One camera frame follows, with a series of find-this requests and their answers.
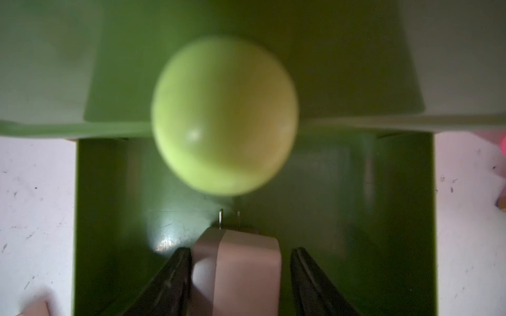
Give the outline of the green drawer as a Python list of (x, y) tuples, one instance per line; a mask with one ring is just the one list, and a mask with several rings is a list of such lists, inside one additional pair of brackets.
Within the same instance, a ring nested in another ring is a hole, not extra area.
[(278, 240), (282, 315), (295, 314), (299, 247), (361, 315), (436, 315), (434, 194), (423, 132), (300, 136), (272, 180), (235, 197), (189, 188), (150, 138), (79, 140), (72, 314), (118, 314), (223, 215)]

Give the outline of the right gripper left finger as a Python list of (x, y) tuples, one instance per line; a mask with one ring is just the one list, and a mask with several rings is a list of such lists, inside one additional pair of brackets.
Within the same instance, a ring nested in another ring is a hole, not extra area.
[(191, 249), (178, 248), (121, 315), (186, 315), (191, 272)]

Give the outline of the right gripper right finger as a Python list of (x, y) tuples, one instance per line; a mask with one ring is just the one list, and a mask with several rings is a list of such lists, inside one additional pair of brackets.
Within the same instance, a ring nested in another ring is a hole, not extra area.
[(358, 315), (304, 248), (290, 259), (291, 286), (297, 315)]

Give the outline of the yellow green drawer cabinet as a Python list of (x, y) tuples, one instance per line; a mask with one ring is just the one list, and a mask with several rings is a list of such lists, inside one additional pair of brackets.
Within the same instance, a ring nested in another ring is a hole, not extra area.
[(152, 136), (209, 194), (309, 130), (504, 127), (504, 1), (1, 2), (2, 135)]

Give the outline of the pink plug two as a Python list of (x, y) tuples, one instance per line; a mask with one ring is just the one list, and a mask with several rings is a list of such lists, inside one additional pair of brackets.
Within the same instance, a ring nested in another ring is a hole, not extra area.
[(276, 238), (240, 225), (223, 212), (192, 249), (189, 315), (278, 315), (282, 256)]

